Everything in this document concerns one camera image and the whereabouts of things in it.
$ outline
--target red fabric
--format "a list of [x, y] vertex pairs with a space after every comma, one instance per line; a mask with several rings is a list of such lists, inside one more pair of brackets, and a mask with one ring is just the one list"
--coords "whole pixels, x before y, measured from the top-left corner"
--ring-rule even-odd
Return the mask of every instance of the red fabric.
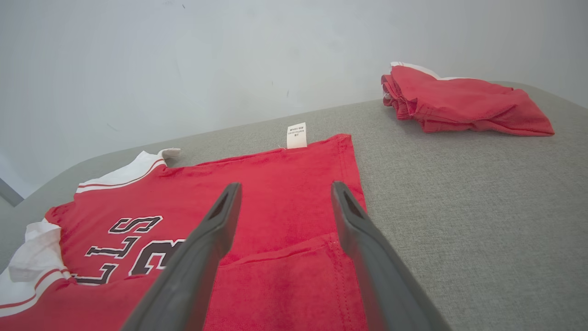
[[[147, 247], [179, 244], [198, 226], [225, 186], [243, 184], [232, 250], [221, 261], [206, 330], [366, 330], [353, 263], [340, 248], [330, 185], [344, 181], [365, 208], [349, 135], [307, 148], [278, 149], [193, 167], [160, 165], [127, 186], [75, 194], [46, 218], [62, 227], [62, 256], [88, 286], [58, 280], [24, 312], [0, 318], [0, 329], [118, 330], [165, 265], [166, 255], [141, 262]], [[109, 233], [120, 219], [160, 216], [126, 233]], [[91, 247], [121, 249], [123, 258], [88, 255]], [[144, 267], [146, 272], [137, 272]]]
[[553, 135], [549, 119], [523, 90], [470, 78], [437, 80], [419, 70], [394, 66], [382, 76], [399, 120], [414, 119], [426, 133], [496, 130], [515, 135]]

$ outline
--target white sleeve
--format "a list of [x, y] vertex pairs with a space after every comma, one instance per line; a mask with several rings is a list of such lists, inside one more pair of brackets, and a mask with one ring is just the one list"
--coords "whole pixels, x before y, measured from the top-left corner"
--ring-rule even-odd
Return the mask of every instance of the white sleeve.
[[59, 279], [71, 277], [61, 259], [61, 228], [43, 219], [26, 227], [25, 243], [0, 274], [0, 317], [33, 306]]

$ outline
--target clothing tag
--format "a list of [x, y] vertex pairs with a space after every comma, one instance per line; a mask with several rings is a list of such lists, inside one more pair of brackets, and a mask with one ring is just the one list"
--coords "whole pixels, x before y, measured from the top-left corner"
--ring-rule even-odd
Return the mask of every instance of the clothing tag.
[[288, 132], [286, 133], [286, 147], [290, 149], [306, 146], [306, 122], [288, 127]]

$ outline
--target white wall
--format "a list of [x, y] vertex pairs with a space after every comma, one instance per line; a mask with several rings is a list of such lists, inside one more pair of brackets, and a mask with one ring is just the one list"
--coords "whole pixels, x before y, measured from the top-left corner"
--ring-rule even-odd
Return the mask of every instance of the white wall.
[[0, 178], [381, 97], [390, 61], [588, 107], [586, 0], [0, 2]]

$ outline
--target garment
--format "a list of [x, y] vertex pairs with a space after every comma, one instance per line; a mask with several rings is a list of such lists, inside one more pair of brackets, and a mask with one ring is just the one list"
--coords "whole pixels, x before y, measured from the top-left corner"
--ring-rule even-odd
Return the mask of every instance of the garment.
[[426, 133], [496, 130], [515, 135], [553, 135], [549, 119], [523, 90], [471, 78], [441, 78], [403, 62], [382, 76], [384, 105], [399, 120], [414, 119]]
[[[37, 267], [35, 254], [15, 254], [0, 276], [0, 291], [24, 284], [13, 272], [36, 273], [28, 275], [20, 297], [0, 299], [0, 329], [118, 330], [235, 181], [243, 188], [239, 221], [233, 247], [219, 265], [205, 329], [367, 328], [353, 263], [340, 248], [330, 202], [330, 185], [340, 180], [365, 208], [349, 135], [307, 148], [168, 168], [165, 158], [178, 152], [142, 152], [129, 165], [80, 184], [72, 202], [51, 208], [43, 222], [31, 225], [30, 231], [46, 231], [28, 236], [23, 247], [48, 237], [52, 259]], [[47, 272], [56, 279], [49, 285], [41, 281], [31, 294]], [[30, 295], [30, 307], [18, 304]]]

